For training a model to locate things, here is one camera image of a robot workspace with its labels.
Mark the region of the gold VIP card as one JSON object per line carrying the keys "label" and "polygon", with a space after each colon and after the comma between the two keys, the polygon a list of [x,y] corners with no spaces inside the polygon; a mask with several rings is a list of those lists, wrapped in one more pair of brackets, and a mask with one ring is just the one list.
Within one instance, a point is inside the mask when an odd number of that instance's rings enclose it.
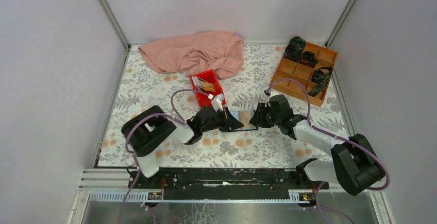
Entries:
{"label": "gold VIP card", "polygon": [[217,92],[215,85],[209,82],[203,81],[204,90],[207,92]]}

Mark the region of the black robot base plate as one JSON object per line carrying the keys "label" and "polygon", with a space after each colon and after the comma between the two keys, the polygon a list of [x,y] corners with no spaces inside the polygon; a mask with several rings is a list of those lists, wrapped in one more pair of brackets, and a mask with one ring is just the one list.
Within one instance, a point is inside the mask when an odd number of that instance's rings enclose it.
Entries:
{"label": "black robot base plate", "polygon": [[329,189],[294,168],[165,167],[150,177],[135,170],[129,176],[134,189],[156,189],[153,200],[310,201],[319,186]]}

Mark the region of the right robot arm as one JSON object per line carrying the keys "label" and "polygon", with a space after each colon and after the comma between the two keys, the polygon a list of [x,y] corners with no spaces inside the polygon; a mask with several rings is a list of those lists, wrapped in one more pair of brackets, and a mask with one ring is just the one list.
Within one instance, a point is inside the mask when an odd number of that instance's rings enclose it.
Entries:
{"label": "right robot arm", "polygon": [[308,142],[331,157],[330,161],[311,158],[297,165],[295,181],[300,188],[308,189],[315,182],[328,182],[338,184],[356,196],[366,189],[381,191],[390,185],[387,167],[365,136],[356,134],[345,138],[317,127],[309,116],[295,114],[283,95],[259,103],[250,123],[258,128],[278,127],[282,134]]}

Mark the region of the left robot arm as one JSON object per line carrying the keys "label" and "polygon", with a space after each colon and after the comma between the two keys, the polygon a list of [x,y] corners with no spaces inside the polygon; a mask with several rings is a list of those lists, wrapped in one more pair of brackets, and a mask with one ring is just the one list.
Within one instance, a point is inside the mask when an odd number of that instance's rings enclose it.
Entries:
{"label": "left robot arm", "polygon": [[231,132],[243,127],[244,124],[225,107],[218,110],[211,106],[202,107],[183,123],[155,105],[126,122],[121,127],[121,133],[126,139],[127,151],[133,154],[141,172],[140,182],[147,188],[154,188],[160,181],[160,163],[155,150],[162,143],[170,141],[192,145],[204,132],[215,129]]}

